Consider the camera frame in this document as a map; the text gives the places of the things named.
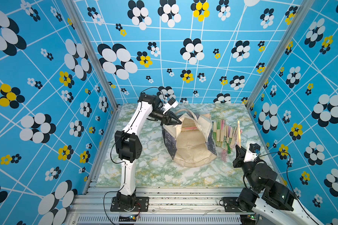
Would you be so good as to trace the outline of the aluminium frame rail base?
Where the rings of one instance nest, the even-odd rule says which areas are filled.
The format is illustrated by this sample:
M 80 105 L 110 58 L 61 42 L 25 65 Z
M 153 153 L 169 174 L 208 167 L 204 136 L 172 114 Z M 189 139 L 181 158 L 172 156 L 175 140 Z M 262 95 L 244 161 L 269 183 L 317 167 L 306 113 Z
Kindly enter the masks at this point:
M 255 217 L 256 225 L 274 224 L 254 212 L 225 212 L 223 197 L 238 197 L 241 188 L 138 188 L 149 197 L 147 212 L 111 212 L 113 188 L 88 189 L 78 195 L 66 225 L 241 225 L 241 215 Z M 119 222 L 119 215 L 138 215 L 136 222 Z

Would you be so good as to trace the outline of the right circuit board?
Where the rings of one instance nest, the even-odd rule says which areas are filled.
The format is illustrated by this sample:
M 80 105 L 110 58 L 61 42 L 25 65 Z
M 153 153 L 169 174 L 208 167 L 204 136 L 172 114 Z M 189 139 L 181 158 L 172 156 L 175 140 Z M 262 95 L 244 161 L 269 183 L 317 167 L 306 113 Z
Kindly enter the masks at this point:
M 242 225 L 255 225 L 256 220 L 252 215 L 241 215 L 240 216 Z

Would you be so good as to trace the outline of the left circuit board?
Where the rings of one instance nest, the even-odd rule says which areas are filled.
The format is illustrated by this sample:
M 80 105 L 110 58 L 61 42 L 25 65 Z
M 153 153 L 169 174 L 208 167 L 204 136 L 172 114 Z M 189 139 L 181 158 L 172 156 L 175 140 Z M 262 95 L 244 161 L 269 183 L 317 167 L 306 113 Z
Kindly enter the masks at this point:
M 138 215 L 119 215 L 119 222 L 136 222 Z

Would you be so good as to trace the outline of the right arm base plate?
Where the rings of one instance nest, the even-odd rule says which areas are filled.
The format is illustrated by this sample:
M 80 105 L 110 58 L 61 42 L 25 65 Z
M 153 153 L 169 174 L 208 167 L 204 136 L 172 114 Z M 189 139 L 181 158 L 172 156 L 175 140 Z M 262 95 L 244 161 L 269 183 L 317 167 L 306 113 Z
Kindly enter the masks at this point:
M 256 207 L 256 201 L 260 200 L 258 197 L 223 197 L 219 201 L 219 205 L 224 207 L 225 212 L 253 212 L 252 209 Z

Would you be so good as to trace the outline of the green tassel wooden fan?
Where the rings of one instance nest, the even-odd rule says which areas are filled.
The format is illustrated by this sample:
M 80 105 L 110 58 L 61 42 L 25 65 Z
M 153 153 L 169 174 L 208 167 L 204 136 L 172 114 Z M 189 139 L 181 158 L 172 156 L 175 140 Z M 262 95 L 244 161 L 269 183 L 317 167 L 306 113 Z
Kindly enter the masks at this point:
M 198 130 L 196 126 L 190 126 L 190 127 L 182 127 L 182 131 L 195 131 Z

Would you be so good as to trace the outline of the left aluminium corner post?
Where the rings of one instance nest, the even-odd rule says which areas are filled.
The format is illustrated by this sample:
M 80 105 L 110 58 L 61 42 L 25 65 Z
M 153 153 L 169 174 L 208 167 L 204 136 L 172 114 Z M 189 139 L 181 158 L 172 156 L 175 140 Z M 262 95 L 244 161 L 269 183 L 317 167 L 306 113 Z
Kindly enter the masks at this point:
M 104 71 L 99 63 L 99 60 L 95 54 L 94 47 L 92 46 L 89 36 L 85 30 L 84 23 L 80 19 L 79 11 L 76 9 L 76 5 L 74 1 L 63 0 L 63 4 L 65 9 L 67 10 L 70 19 L 73 21 L 74 26 L 76 28 L 76 32 L 88 54 L 88 57 L 91 61 L 91 64 L 97 74 L 99 81 L 101 82 L 105 93 L 107 94 L 109 101 L 113 107 L 113 110 L 116 111 L 118 109 L 118 103 L 110 89 L 108 80 L 104 74 Z

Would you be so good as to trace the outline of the circuit board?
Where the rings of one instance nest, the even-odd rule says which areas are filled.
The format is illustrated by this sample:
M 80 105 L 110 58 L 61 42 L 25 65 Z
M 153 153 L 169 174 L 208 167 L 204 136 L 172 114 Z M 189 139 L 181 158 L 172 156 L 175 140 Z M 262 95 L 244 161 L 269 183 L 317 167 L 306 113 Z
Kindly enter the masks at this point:
M 136 222 L 138 215 L 119 215 L 119 222 Z
M 255 225 L 256 220 L 252 215 L 241 215 L 240 216 L 242 225 Z

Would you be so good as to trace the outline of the pink paper folding fan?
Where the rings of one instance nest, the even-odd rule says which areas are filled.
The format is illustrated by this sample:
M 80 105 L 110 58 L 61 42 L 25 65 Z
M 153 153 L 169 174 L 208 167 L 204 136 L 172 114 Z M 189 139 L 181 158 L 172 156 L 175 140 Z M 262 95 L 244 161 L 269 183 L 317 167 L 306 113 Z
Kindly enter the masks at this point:
M 237 121 L 237 145 L 241 147 L 240 121 Z

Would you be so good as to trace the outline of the aluminium corner post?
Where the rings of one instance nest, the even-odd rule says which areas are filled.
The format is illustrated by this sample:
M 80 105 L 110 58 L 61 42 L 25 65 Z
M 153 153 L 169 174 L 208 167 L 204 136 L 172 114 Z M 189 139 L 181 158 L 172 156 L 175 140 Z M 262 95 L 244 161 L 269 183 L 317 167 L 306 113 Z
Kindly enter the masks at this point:
M 74 26 L 76 28 L 76 32 L 88 54 L 88 57 L 91 61 L 91 64 L 97 74 L 99 81 L 101 82 L 105 93 L 107 94 L 109 101 L 113 107 L 113 110 L 116 111 L 118 109 L 118 103 L 110 89 L 108 80 L 104 74 L 104 71 L 99 63 L 99 60 L 95 54 L 94 47 L 92 46 L 89 36 L 85 30 L 84 23 L 80 19 L 79 11 L 76 9 L 76 5 L 74 1 L 63 0 L 63 4 L 65 9 L 67 10 L 70 19 L 73 21 Z
M 294 18 L 292 23 L 288 26 L 288 29 L 284 33 L 284 36 L 282 37 L 273 55 L 271 56 L 263 75 L 258 80 L 254 90 L 252 91 L 248 99 L 248 102 L 246 103 L 246 108 L 248 111 L 250 111 L 250 107 L 252 106 L 254 101 L 258 98 L 264 83 L 269 78 L 275 66 L 278 64 L 280 58 L 282 57 L 283 52 L 285 51 L 287 47 L 287 44 L 292 40 L 292 38 L 296 34 L 297 30 L 303 23 L 303 20 L 305 19 L 306 15 L 308 14 L 314 2 L 315 0 L 302 1 L 302 4 L 300 5 L 299 10 L 298 10 L 297 16 Z

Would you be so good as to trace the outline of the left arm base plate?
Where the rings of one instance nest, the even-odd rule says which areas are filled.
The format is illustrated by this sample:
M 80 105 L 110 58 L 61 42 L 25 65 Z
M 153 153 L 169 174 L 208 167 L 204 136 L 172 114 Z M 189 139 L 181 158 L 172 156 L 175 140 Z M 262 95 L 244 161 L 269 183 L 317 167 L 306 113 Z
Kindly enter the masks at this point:
M 147 212 L 149 197 L 112 198 L 111 212 Z

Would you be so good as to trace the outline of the beige canvas tote bag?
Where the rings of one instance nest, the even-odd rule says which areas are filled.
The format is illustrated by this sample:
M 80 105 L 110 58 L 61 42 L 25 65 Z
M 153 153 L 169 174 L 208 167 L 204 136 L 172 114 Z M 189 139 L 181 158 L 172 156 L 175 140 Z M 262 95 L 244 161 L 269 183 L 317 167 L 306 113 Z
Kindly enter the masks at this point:
M 183 167 L 199 167 L 218 157 L 213 140 L 211 114 L 181 109 L 175 113 L 181 125 L 163 125 L 164 145 L 172 160 Z M 182 131 L 182 127 L 196 126 L 198 130 Z

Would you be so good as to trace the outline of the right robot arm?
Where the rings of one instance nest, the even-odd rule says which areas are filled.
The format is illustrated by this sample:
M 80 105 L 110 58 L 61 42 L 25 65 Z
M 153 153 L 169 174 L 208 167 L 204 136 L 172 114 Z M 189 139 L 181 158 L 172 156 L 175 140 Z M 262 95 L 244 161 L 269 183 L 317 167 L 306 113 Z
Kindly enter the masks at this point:
M 252 211 L 276 225 L 322 225 L 285 185 L 277 182 L 278 174 L 256 153 L 260 145 L 250 143 L 245 149 L 236 145 L 234 168 L 241 168 L 245 185 L 237 198 L 242 211 Z

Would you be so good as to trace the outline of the right aluminium corner post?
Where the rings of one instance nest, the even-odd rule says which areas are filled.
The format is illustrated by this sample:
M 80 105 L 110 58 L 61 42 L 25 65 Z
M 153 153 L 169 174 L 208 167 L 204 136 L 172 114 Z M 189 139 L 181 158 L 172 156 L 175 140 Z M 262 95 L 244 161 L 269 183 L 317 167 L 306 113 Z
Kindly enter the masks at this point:
M 263 75 L 258 80 L 254 90 L 252 91 L 248 99 L 248 102 L 246 103 L 246 108 L 248 111 L 250 111 L 250 107 L 252 106 L 254 101 L 258 98 L 264 83 L 269 78 L 275 66 L 278 64 L 280 58 L 282 57 L 283 52 L 285 51 L 287 47 L 287 44 L 292 40 L 292 38 L 296 34 L 297 30 L 303 23 L 303 20 L 305 19 L 306 15 L 308 14 L 314 2 L 315 0 L 302 1 L 302 4 L 300 5 L 299 10 L 298 10 L 297 16 L 294 18 L 292 23 L 288 26 L 288 29 L 284 33 L 284 36 L 282 37 L 273 55 L 271 56 Z

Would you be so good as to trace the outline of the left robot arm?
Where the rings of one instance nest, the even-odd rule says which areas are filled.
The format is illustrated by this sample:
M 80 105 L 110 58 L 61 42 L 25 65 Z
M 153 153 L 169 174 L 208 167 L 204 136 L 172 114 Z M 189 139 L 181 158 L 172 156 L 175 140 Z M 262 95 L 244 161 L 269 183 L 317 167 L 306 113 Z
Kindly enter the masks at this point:
M 141 93 L 137 108 L 128 124 L 115 132 L 115 150 L 120 159 L 121 185 L 116 194 L 115 205 L 125 211 L 136 206 L 135 171 L 137 159 L 141 156 L 143 147 L 140 142 L 140 132 L 149 117 L 160 121 L 160 125 L 180 125 L 182 122 L 171 111 L 178 106 L 175 98 L 167 98 L 164 103 L 157 95 Z

